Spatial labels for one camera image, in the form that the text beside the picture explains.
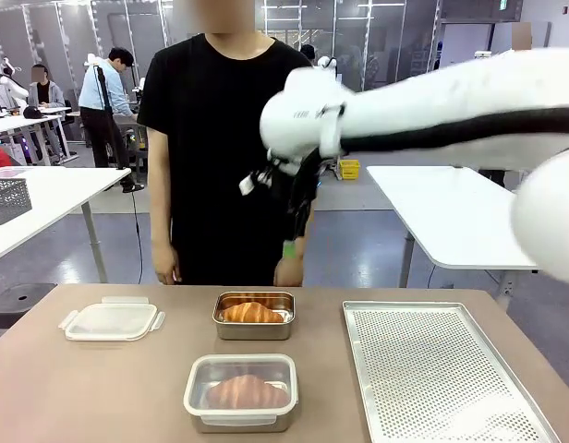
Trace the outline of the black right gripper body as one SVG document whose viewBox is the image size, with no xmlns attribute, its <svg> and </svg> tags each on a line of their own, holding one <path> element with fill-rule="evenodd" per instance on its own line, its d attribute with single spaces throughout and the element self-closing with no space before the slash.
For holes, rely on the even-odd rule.
<svg viewBox="0 0 569 443">
<path fill-rule="evenodd" d="M 300 212 L 315 199 L 322 162 L 320 154 L 309 154 L 300 163 L 292 184 L 288 203 L 289 213 Z"/>
</svg>

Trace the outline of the golden brown croissant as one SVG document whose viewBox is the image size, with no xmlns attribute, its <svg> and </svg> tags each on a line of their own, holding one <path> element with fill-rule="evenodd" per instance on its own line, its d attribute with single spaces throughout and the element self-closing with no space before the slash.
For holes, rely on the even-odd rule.
<svg viewBox="0 0 569 443">
<path fill-rule="evenodd" d="M 274 409 L 285 407 L 290 397 L 284 389 L 259 377 L 232 377 L 210 388 L 206 394 L 210 409 Z"/>
<path fill-rule="evenodd" d="M 223 321 L 232 323 L 283 323 L 277 312 L 258 302 L 233 305 L 223 311 Z"/>
</svg>

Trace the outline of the person's left forearm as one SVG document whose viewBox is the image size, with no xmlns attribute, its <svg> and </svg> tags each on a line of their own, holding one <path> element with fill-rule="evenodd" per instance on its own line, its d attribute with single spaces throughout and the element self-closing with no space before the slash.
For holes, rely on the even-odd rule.
<svg viewBox="0 0 569 443">
<path fill-rule="evenodd" d="M 314 221 L 314 203 L 313 202 L 307 203 L 307 204 L 304 204 L 302 207 L 310 207 L 311 208 L 311 216 L 310 216 L 310 219 L 308 222 L 308 228 L 307 228 L 307 234 L 306 234 L 306 249 L 305 249 L 305 255 L 306 255 L 311 224 Z"/>
</svg>

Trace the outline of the person's right forearm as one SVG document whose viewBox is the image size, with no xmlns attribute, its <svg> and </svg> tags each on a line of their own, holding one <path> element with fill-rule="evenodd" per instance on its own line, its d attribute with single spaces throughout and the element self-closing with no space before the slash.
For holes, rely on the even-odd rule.
<svg viewBox="0 0 569 443">
<path fill-rule="evenodd" d="M 166 252 L 171 245 L 171 203 L 164 193 L 151 190 L 150 200 L 151 253 Z"/>
</svg>

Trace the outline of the person's left hand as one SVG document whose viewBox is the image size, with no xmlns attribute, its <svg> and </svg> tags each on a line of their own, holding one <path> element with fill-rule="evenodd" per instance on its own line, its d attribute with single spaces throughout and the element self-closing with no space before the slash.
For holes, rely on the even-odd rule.
<svg viewBox="0 0 569 443">
<path fill-rule="evenodd" d="M 299 257 L 283 257 L 279 260 L 273 285 L 275 287 L 301 287 L 304 280 L 303 259 Z"/>
</svg>

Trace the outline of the person's right hand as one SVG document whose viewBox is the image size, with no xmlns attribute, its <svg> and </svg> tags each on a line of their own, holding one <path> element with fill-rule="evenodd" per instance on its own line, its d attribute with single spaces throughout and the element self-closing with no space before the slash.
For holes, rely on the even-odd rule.
<svg viewBox="0 0 569 443">
<path fill-rule="evenodd" d="M 175 285 L 181 282 L 178 256 L 170 245 L 153 245 L 151 259 L 156 277 L 161 284 Z"/>
</svg>

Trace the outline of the person in black T-shirt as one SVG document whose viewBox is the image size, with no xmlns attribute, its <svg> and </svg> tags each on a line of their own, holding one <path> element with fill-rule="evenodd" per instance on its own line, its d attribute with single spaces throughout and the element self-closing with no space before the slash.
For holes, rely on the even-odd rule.
<svg viewBox="0 0 569 443">
<path fill-rule="evenodd" d="M 260 114 L 289 73 L 309 65 L 259 31 L 255 0 L 186 0 L 191 38 L 158 51 L 138 121 L 147 130 L 148 187 L 171 203 L 182 284 L 274 286 L 292 181 L 243 195 L 263 169 Z"/>
</svg>

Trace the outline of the white rounded side table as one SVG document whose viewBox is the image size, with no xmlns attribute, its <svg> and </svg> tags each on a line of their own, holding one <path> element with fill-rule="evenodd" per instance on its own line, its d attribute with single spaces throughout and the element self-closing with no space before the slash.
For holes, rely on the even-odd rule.
<svg viewBox="0 0 569 443">
<path fill-rule="evenodd" d="M 504 309 L 523 272 L 539 268 L 515 241 L 515 194 L 469 168 L 370 166 L 367 171 L 406 228 L 398 281 L 408 283 L 415 245 L 438 268 L 498 270 L 496 302 Z"/>
</svg>

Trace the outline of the perforated silver baking tray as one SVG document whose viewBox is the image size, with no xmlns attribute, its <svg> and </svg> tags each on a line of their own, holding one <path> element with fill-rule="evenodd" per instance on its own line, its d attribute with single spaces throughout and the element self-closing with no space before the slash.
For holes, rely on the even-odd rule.
<svg viewBox="0 0 569 443">
<path fill-rule="evenodd" d="M 342 309 L 371 443 L 562 443 L 464 305 Z"/>
</svg>

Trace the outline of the man in light blue shirt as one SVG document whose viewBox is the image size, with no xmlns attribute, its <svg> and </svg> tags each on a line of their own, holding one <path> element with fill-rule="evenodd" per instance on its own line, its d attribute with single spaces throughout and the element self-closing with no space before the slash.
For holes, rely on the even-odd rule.
<svg viewBox="0 0 569 443">
<path fill-rule="evenodd" d="M 124 91 L 121 74 L 134 63 L 126 48 L 113 47 L 106 58 L 95 57 L 87 68 L 79 95 L 79 113 L 91 143 L 96 168 L 108 168 L 107 146 L 113 149 L 119 169 L 130 167 L 129 155 L 114 115 L 137 120 Z"/>
</svg>

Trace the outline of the white table with grey basket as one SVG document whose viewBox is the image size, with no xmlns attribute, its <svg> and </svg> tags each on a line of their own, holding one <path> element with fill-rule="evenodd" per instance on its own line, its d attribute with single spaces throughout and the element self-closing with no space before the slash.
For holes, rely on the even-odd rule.
<svg viewBox="0 0 569 443">
<path fill-rule="evenodd" d="M 129 173 L 129 169 L 63 166 L 0 168 L 0 179 L 26 181 L 31 203 L 30 211 L 0 225 L 0 258 L 80 208 L 91 241 L 99 280 L 101 283 L 107 283 L 106 267 L 92 218 L 90 200 Z"/>
</svg>

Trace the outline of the seated person in grey jacket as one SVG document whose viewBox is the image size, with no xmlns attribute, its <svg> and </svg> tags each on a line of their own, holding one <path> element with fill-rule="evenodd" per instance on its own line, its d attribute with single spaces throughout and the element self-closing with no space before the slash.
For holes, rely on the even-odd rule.
<svg viewBox="0 0 569 443">
<path fill-rule="evenodd" d="M 35 64 L 31 68 L 28 104 L 35 107 L 57 108 L 65 107 L 62 90 L 54 83 L 45 65 Z"/>
</svg>

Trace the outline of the black plastic stool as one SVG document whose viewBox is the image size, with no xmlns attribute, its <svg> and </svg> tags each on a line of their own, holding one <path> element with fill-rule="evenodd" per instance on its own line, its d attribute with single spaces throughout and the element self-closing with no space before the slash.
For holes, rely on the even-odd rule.
<svg viewBox="0 0 569 443">
<path fill-rule="evenodd" d="M 0 294 L 0 329 L 10 329 L 49 292 L 55 283 L 24 283 Z"/>
</svg>

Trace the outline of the white background desk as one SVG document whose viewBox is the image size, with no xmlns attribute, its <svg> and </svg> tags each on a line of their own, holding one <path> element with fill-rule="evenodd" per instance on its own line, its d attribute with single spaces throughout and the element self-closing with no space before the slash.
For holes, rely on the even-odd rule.
<svg viewBox="0 0 569 443">
<path fill-rule="evenodd" d="M 48 153 L 46 141 L 42 132 L 42 125 L 47 131 L 48 140 L 51 143 L 59 141 L 56 128 L 59 128 L 62 138 L 62 146 L 59 148 L 58 163 L 64 164 L 74 161 L 79 156 L 71 154 L 67 144 L 66 134 L 63 128 L 63 120 L 70 107 L 43 108 L 38 110 L 42 113 L 40 119 L 28 119 L 23 115 L 6 115 L 0 112 L 0 142 L 14 145 L 16 137 L 20 136 L 21 146 L 26 148 L 28 158 L 21 165 L 45 165 L 51 166 L 54 157 Z"/>
</svg>

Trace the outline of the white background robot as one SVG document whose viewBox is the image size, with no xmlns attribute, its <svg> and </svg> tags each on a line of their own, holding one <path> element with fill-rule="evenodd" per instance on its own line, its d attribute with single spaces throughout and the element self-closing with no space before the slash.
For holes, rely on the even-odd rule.
<svg viewBox="0 0 569 443">
<path fill-rule="evenodd" d="M 28 106 L 29 92 L 13 78 L 17 71 L 20 71 L 20 68 L 12 66 L 9 59 L 4 57 L 0 72 L 0 94 L 4 93 L 15 103 L 14 109 L 17 109 L 19 113 L 23 113 Z M 0 102 L 0 112 L 4 109 L 7 109 L 7 106 L 2 105 Z"/>
</svg>

